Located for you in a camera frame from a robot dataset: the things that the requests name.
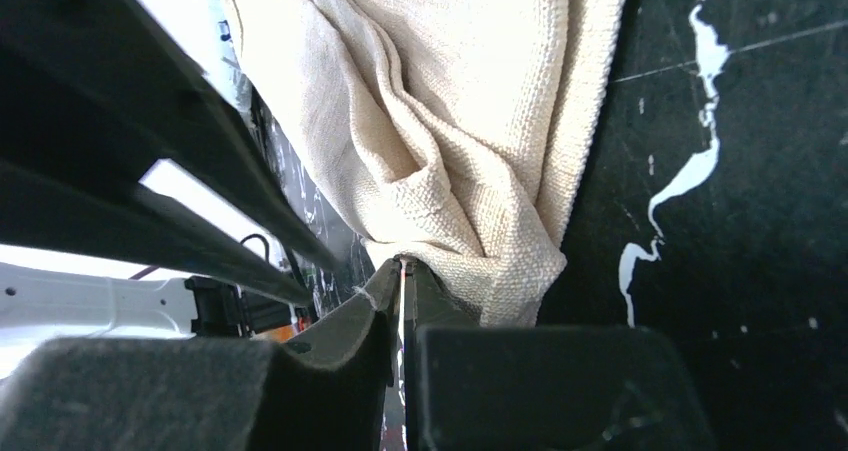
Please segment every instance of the beige towel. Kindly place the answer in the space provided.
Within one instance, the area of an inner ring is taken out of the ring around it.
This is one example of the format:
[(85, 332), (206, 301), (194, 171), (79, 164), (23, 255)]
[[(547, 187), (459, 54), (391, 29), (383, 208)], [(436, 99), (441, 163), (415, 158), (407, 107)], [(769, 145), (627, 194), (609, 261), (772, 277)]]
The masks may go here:
[(425, 261), (483, 325), (532, 325), (623, 0), (222, 0), (239, 63), (379, 266)]

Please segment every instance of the white speck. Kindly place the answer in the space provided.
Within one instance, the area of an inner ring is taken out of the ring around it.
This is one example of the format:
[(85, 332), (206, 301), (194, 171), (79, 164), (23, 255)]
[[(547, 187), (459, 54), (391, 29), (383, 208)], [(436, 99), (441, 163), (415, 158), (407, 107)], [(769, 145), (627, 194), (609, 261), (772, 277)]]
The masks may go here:
[(848, 420), (845, 419), (845, 415), (838, 408), (833, 409), (833, 419), (836, 420), (836, 424), (842, 428), (842, 431), (845, 431), (845, 434), (848, 435)]
[(660, 259), (657, 245), (662, 243), (664, 235), (654, 219), (654, 211), (660, 204), (669, 199), (681, 196), (703, 184), (718, 165), (721, 141), (716, 131), (715, 111), (718, 108), (719, 96), (714, 81), (721, 74), (722, 67), (730, 57), (730, 53), (726, 45), (718, 43), (718, 33), (715, 29), (698, 17), (705, 1), (698, 0), (695, 7), (692, 8), (689, 13), (689, 24), (695, 34), (695, 60), (698, 63), (698, 76), (701, 78), (707, 97), (707, 102), (698, 113), (698, 120), (701, 122), (701, 126), (710, 130), (710, 147), (705, 151), (691, 155), (671, 182), (649, 201), (648, 221), (651, 222), (656, 231), (656, 236), (651, 240), (652, 252), (648, 253), (635, 243), (628, 243), (621, 252), (621, 258), (618, 262), (618, 287), (627, 304), (627, 323), (631, 327), (635, 326), (635, 316), (632, 297), (628, 289), (633, 281), (636, 261), (653, 262)]

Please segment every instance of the towel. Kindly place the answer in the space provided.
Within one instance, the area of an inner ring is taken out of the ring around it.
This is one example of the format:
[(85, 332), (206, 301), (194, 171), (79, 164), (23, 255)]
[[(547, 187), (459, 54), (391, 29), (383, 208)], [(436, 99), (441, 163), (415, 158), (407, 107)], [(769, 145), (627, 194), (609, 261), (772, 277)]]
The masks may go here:
[(375, 266), (533, 325), (623, 0), (222, 0), (242, 70)]

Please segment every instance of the fabric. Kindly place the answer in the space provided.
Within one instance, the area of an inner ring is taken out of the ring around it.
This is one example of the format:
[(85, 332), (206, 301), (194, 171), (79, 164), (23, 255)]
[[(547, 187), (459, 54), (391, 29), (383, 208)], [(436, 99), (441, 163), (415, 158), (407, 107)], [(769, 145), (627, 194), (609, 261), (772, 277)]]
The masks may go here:
[(482, 325), (532, 325), (623, 0), (222, 0), (239, 63), (379, 266), (426, 262)]

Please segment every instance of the folded cloth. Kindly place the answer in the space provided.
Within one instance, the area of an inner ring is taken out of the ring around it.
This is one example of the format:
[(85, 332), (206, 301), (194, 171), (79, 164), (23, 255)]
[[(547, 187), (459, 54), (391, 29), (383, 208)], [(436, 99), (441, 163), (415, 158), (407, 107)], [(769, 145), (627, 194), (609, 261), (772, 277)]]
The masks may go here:
[(239, 63), (381, 264), (426, 262), (482, 325), (532, 325), (623, 0), (222, 0)]

